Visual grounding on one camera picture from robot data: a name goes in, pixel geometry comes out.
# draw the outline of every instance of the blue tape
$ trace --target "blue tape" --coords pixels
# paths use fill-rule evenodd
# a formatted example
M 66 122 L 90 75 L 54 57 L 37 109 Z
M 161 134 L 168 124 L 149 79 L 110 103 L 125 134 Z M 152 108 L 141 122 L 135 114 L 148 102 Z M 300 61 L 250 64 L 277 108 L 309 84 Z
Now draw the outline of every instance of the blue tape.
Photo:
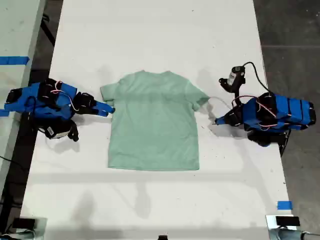
M 292 210 L 292 202 L 291 201 L 278 201 L 278 210 Z
M 28 56 L 0 56 L 0 65 L 27 65 Z
M 9 116 L 9 111 L 0 109 L 0 117 L 8 117 Z

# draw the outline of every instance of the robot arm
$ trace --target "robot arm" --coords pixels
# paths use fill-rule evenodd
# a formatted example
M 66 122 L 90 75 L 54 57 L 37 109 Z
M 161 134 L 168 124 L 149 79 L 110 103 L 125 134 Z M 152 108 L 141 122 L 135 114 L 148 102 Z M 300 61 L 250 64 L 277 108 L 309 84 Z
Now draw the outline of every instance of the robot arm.
M 113 114 L 115 108 L 96 101 L 88 93 L 77 93 L 77 89 L 61 81 L 48 78 L 41 83 L 12 89 L 8 94 L 0 117 L 9 112 L 29 113 L 33 127 L 49 139 L 68 136 L 78 141 L 77 125 L 71 120 L 74 114 L 90 114 L 102 117 Z

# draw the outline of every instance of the t-shirt hem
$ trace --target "t-shirt hem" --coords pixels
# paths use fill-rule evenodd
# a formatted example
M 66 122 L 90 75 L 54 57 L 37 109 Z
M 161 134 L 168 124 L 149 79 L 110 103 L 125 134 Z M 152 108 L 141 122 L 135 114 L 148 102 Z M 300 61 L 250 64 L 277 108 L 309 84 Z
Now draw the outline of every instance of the t-shirt hem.
M 130 167 L 130 166 L 108 166 L 110 169 L 123 169 L 123 170 L 135 170 L 135 171 L 153 171 L 153 172 L 182 172 L 182 171 L 196 171 L 199 170 L 199 166 L 195 167 Z

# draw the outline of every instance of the black cable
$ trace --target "black cable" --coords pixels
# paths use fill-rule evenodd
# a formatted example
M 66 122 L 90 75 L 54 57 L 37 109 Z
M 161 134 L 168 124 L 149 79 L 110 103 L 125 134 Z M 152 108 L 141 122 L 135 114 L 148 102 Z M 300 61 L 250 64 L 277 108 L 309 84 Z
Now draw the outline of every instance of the black cable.
M 11 162 L 11 163 L 13 163 L 13 164 L 18 165 L 18 166 L 22 169 L 22 171 L 24 171 L 25 173 L 27 173 L 27 170 L 29 170 L 28 168 L 23 167 L 20 163 L 18 163 L 18 162 L 16 162 L 16 161 L 10 160 L 10 159 L 5 158 L 5 157 L 3 157 L 3 156 L 0 156 L 0 158 L 3 159 L 3 160 L 6 160 L 6 161 L 8 161 L 8 162 Z
M 286 147 L 287 147 L 287 144 L 288 144 L 288 141 L 289 141 L 289 137 L 290 137 L 290 134 L 291 134 L 291 129 L 289 130 L 287 136 L 286 136 L 286 141 L 285 141 L 285 144 L 283 146 L 283 148 L 281 149 L 280 151 L 280 157 L 282 157 L 282 155 L 284 154 L 285 150 L 286 150 Z
M 252 65 L 252 67 L 253 67 L 253 69 L 254 69 L 254 73 L 255 73 L 256 79 L 257 79 L 258 82 L 261 84 L 261 86 L 262 86 L 265 90 L 267 90 L 269 93 L 272 93 L 272 92 L 261 82 L 261 80 L 260 80 L 260 78 L 259 78 L 259 76 L 258 76 L 258 73 L 257 73 L 256 66 L 255 66 L 255 64 L 254 64 L 252 61 L 246 62 L 245 64 L 243 64 L 243 67 L 246 66 L 246 65 L 248 65 L 248 64 L 251 64 L 251 65 Z

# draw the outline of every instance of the red wire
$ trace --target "red wire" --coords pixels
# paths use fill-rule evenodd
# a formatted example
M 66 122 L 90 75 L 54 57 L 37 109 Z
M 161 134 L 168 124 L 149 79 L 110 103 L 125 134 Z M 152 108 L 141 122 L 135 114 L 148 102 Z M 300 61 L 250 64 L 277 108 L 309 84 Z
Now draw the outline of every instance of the red wire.
M 243 97 L 249 97 L 249 98 L 255 98 L 257 99 L 256 96 L 252 96 L 252 95 L 242 95 L 242 96 L 237 96 L 235 99 L 232 100 L 231 104 L 232 107 L 234 108 L 234 101 Z M 275 118 L 277 117 L 270 109 L 268 109 L 265 105 L 263 105 L 262 103 L 256 101 L 257 104 L 259 104 L 259 106 L 263 107 L 265 110 L 267 110 L 272 116 L 274 116 Z

